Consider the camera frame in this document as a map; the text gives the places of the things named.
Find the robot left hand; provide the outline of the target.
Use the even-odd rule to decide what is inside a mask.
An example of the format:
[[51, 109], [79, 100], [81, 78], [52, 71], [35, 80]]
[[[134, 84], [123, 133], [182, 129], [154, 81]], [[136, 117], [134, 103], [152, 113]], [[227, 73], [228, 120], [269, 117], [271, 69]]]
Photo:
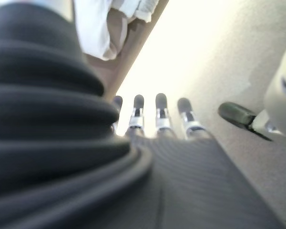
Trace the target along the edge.
[[68, 228], [283, 229], [284, 223], [217, 140], [196, 130], [189, 140], [131, 133], [116, 138], [102, 165], [100, 197]]

